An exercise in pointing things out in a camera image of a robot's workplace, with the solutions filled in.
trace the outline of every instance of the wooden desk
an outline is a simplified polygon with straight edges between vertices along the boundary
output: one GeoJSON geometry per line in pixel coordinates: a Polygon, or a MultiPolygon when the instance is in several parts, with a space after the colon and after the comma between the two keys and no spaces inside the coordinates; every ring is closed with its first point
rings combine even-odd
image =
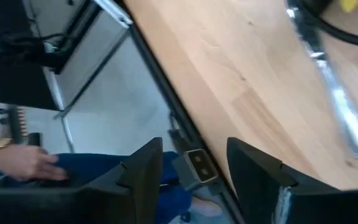
{"type": "MultiPolygon", "coordinates": [[[[125,0],[204,140],[229,177],[234,136],[339,189],[358,188],[328,97],[283,0],[125,0]]],[[[358,33],[358,9],[326,13],[358,33]]],[[[323,34],[358,105],[358,47],[323,34]]]]}

